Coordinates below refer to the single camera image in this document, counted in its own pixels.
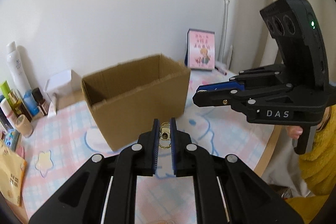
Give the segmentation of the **person right hand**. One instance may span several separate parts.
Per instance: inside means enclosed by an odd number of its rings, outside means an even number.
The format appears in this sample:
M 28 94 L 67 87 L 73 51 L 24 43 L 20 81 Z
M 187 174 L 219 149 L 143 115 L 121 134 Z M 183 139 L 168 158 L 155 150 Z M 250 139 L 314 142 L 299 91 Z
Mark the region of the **person right hand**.
M 303 128 L 300 126 L 285 126 L 288 136 L 294 140 L 299 139 L 303 133 Z

